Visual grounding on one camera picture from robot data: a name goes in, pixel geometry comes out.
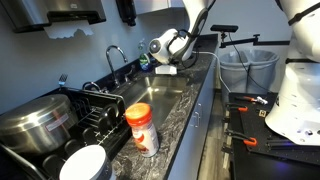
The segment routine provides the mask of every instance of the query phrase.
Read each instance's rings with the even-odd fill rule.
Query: white robot
[[[150,42],[150,53],[162,64],[187,60],[208,15],[207,0],[183,0],[188,36],[169,29]],[[276,133],[298,145],[320,145],[320,1],[276,0],[293,28],[285,76],[278,98],[266,117]]]
[[[207,7],[208,0],[183,0],[189,17],[189,30],[169,29],[161,37],[153,39],[149,44],[152,56],[162,64],[169,64],[172,59],[187,60],[215,1]],[[186,33],[186,36],[180,36],[181,33]]]
[[[298,145],[320,145],[320,1],[277,0],[293,35],[285,76],[266,124]]]

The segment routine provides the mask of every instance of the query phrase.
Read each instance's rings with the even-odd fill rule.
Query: faucet
[[[82,90],[86,90],[86,87],[89,85],[93,86],[93,88],[96,89],[98,92],[101,92],[101,88],[98,86],[98,84],[96,84],[94,82],[85,82],[82,85]]]
[[[134,65],[131,65],[130,71],[129,71],[127,74],[124,75],[124,79],[125,79],[126,82],[129,82],[129,81],[130,81],[130,79],[129,79],[128,76],[130,76],[131,74],[133,74],[134,71],[135,71],[135,66],[134,66]]]
[[[109,51],[110,51],[112,48],[117,49],[117,50],[121,53],[121,55],[122,55],[122,57],[123,57],[124,63],[127,63],[127,62],[128,62],[128,59],[127,59],[126,55],[124,54],[124,52],[123,52],[123,51],[120,49],[120,47],[118,47],[118,46],[111,45],[111,46],[109,46],[109,47],[107,48],[107,50],[106,50],[107,60],[108,60],[108,63],[109,63],[109,66],[110,66],[110,69],[111,69],[111,72],[112,72],[112,76],[113,76],[113,79],[114,79],[114,83],[115,83],[116,87],[119,87],[119,86],[120,86],[120,82],[119,82],[119,80],[117,79],[117,76],[116,76],[116,74],[115,74],[115,72],[114,72],[114,69],[113,69],[113,66],[112,66],[112,63],[111,63],[111,60],[110,60],[110,56],[109,56]]]

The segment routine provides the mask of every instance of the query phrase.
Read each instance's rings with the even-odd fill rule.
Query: countertop
[[[217,46],[217,35],[202,35],[194,47],[199,52],[214,52]],[[180,100],[174,105],[164,123],[157,129],[160,148],[150,158],[141,156],[131,137],[117,156],[112,160],[112,166],[118,179],[166,179],[170,173],[175,155],[179,150],[186,130],[190,114],[197,100],[200,89],[214,57],[209,54],[199,54],[195,65],[189,69],[179,70],[177,77],[189,79],[187,87]],[[140,73],[139,77],[154,76],[151,73]]]

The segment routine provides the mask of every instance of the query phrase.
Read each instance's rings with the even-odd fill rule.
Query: paper towel
[[[44,27],[51,39],[73,37],[78,29],[82,30],[86,36],[93,34],[87,20],[55,22],[49,27]]]

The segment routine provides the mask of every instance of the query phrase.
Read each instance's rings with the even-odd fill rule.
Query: paper towel dispenser
[[[0,0],[16,33],[43,30],[53,22],[105,22],[101,0]]]

